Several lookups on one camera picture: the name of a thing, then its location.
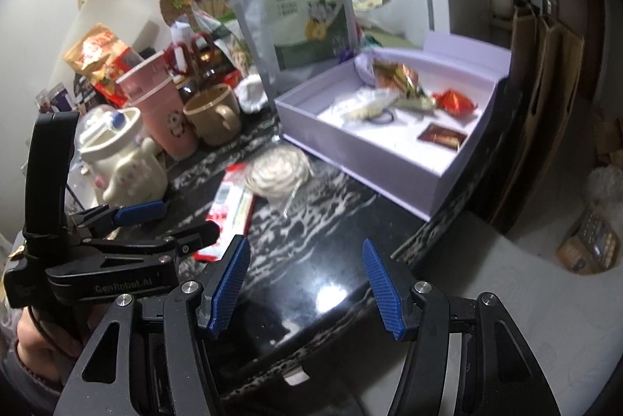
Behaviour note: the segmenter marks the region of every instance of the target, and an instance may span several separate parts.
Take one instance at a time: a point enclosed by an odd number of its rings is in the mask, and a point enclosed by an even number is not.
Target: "sleeve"
[[[30,372],[16,353],[15,343],[0,360],[0,393],[8,414],[15,416],[52,416],[61,386],[46,382]]]

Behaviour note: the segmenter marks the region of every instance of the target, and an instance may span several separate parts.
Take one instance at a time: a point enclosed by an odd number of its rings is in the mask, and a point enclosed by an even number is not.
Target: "power cord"
[[[37,329],[37,332],[39,332],[41,336],[45,339],[45,341],[54,348],[54,351],[64,356],[68,360],[71,360],[72,362],[75,362],[77,360],[77,358],[74,358],[73,356],[67,354],[63,350],[63,348],[61,348],[52,337],[50,337],[50,334],[46,331],[45,328],[43,328],[43,325],[41,325],[41,322],[35,317],[35,313],[33,312],[32,307],[28,307],[28,315],[30,316],[30,319],[32,320],[32,324]]]

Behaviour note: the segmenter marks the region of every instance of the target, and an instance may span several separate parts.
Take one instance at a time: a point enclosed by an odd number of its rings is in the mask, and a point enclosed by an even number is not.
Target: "tan ceramic mug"
[[[242,130],[238,100],[226,84],[218,84],[192,97],[184,106],[184,114],[194,125],[197,136],[209,146],[231,142]]]

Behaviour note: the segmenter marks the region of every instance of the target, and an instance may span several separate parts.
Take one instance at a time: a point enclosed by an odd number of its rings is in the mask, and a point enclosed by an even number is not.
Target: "mug handle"
[[[180,69],[178,69],[178,61],[175,58],[175,49],[177,47],[180,47],[182,49],[182,52],[184,53],[184,59],[186,60],[186,67],[188,67],[188,69],[185,72],[180,72]],[[191,53],[188,50],[188,47],[186,47],[186,44],[181,43],[181,44],[169,45],[166,51],[164,51],[164,60],[166,61],[166,64],[169,67],[169,69],[173,70],[173,72],[176,75],[187,75],[189,73],[192,73]]]
[[[241,130],[240,118],[227,105],[217,105],[214,111],[220,116],[222,125],[227,131],[238,133]]]

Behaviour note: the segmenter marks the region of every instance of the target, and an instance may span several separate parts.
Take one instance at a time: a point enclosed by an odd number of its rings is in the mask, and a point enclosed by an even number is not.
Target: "pink cup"
[[[132,105],[141,111],[151,136],[174,159],[188,158],[197,150],[197,137],[183,113],[184,104],[172,79],[158,84]]]
[[[169,78],[164,52],[158,52],[125,73],[116,83],[131,102],[139,100]]]

